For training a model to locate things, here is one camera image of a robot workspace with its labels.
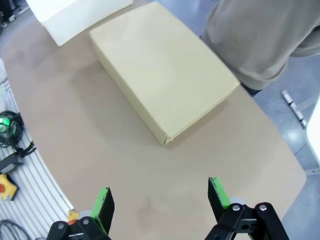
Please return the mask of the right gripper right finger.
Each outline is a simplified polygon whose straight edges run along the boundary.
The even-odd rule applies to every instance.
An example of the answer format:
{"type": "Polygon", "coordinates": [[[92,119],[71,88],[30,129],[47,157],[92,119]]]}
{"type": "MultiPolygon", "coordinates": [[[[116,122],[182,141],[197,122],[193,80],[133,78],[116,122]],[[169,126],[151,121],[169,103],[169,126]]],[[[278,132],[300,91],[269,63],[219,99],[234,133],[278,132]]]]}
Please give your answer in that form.
{"type": "Polygon", "coordinates": [[[217,221],[206,236],[207,240],[233,240],[238,234],[246,234],[251,240],[288,239],[269,202],[258,203],[254,208],[232,203],[218,177],[208,179],[207,196],[217,221]]]}

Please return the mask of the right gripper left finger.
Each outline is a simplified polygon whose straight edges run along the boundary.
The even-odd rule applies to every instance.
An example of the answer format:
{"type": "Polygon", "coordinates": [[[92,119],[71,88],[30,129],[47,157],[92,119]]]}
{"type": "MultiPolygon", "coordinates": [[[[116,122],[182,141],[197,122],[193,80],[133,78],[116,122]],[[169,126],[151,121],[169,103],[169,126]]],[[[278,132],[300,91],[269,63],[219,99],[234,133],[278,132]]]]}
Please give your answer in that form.
{"type": "Polygon", "coordinates": [[[109,187],[102,188],[90,216],[84,216],[69,224],[54,222],[47,235],[48,240],[109,240],[115,203],[109,187]]]}

